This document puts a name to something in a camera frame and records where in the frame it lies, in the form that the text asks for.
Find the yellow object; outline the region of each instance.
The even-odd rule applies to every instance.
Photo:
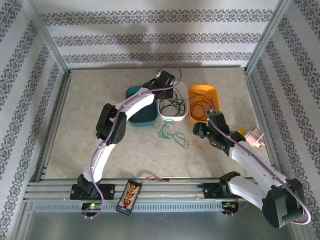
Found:
[[[240,128],[238,129],[238,132],[239,132],[241,135],[243,135],[243,134],[245,134],[246,130],[245,130],[243,127],[240,127]]]
[[[194,103],[194,102],[201,101],[201,99],[202,99],[201,96],[192,97],[191,93],[203,94],[208,99],[212,99],[213,105],[215,106],[215,110],[219,111],[220,107],[219,107],[218,93],[217,93],[216,88],[214,88],[211,85],[192,85],[188,89],[190,122],[193,123],[193,124],[195,124],[197,122],[207,123],[208,122],[207,120],[199,121],[199,120],[195,120],[191,116],[191,111],[190,111],[191,104]],[[193,114],[196,115],[196,116],[201,117],[204,114],[204,110],[200,106],[199,107],[194,107],[193,108]]]

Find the tangled black wire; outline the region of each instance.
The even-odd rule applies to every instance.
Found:
[[[173,117],[183,116],[186,113],[186,104],[181,96],[181,93],[174,87],[173,88],[173,98],[168,98],[160,101],[159,111],[162,114],[163,110],[167,107],[175,107],[177,109],[176,114]]]

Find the tangled cable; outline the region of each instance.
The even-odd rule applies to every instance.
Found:
[[[201,93],[199,93],[199,92],[191,92],[190,95],[189,95],[189,102],[191,102],[191,99],[193,99],[193,98],[195,98],[196,101],[191,103],[190,106],[189,106],[191,117],[193,119],[197,120],[197,121],[205,121],[207,119],[205,107],[207,105],[214,105],[212,97],[208,98],[202,92]],[[196,115],[195,111],[197,111],[198,109],[201,109],[200,110],[201,113],[200,114],[198,113]]]
[[[163,114],[163,110],[167,107],[174,107],[177,109],[176,114],[173,117],[183,116],[186,113],[186,103],[181,96],[181,93],[178,89],[173,89],[173,98],[163,99],[159,103],[160,114]]]
[[[183,132],[180,132],[180,128],[177,131],[175,131],[174,133],[170,133],[168,131],[168,128],[170,128],[170,126],[173,126],[175,124],[176,124],[176,122],[173,119],[166,119],[164,121],[163,126],[160,129],[160,131],[157,131],[156,133],[159,135],[159,138],[174,139],[184,149],[189,148],[189,141],[181,137],[185,134]],[[185,146],[185,144],[181,144],[176,138],[178,138],[178,139],[182,140],[184,143],[186,143],[186,146]]]

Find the striped wall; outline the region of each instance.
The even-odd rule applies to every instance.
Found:
[[[311,239],[320,239],[319,5],[294,0],[251,73],[281,168],[303,184]]]
[[[10,239],[63,73],[19,0],[0,0],[0,239]]]
[[[278,0],[38,0],[69,68],[245,66]]]

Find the beige floor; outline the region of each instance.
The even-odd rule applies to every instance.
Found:
[[[168,72],[178,78],[176,69]],[[106,103],[123,101],[126,90],[155,77],[156,69],[75,70],[66,97],[48,163],[46,178],[77,178],[89,164],[98,144],[95,127]],[[189,87],[209,84],[217,89],[220,110],[230,130],[258,127],[253,104],[241,68],[184,68],[182,81]],[[163,125],[133,127],[128,122],[124,139],[112,151],[103,170],[104,178],[132,178],[149,175],[166,177],[220,177],[231,171],[246,171],[207,140],[192,133],[186,117],[177,122],[190,147],[157,132]],[[268,159],[265,148],[257,152]]]

